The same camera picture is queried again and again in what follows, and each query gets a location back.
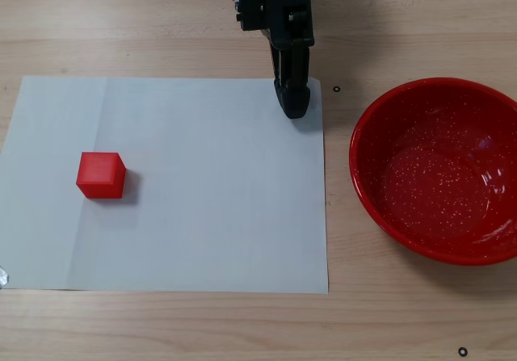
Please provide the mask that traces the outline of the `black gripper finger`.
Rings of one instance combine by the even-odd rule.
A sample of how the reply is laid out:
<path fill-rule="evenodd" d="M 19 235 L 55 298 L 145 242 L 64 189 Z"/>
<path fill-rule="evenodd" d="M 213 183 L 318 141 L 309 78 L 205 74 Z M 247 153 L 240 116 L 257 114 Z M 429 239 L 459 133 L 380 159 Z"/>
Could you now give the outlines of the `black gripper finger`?
<path fill-rule="evenodd" d="M 270 50 L 275 76 L 275 92 L 284 114 L 290 115 L 291 108 L 289 103 L 287 84 L 292 72 L 290 70 L 292 54 L 289 50 L 280 50 L 273 44 L 270 44 Z"/>
<path fill-rule="evenodd" d="M 309 75 L 309 48 L 292 50 L 292 74 L 289 82 L 290 118 L 300 119 L 307 112 L 310 89 L 307 87 Z"/>

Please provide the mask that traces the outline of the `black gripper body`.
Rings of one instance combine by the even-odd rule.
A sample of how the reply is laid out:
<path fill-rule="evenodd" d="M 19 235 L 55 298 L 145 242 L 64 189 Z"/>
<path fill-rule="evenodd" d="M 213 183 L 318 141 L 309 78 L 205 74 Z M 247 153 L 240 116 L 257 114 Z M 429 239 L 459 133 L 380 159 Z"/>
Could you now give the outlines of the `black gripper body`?
<path fill-rule="evenodd" d="M 277 49 L 314 45 L 311 0 L 237 0 L 244 31 L 263 31 Z"/>

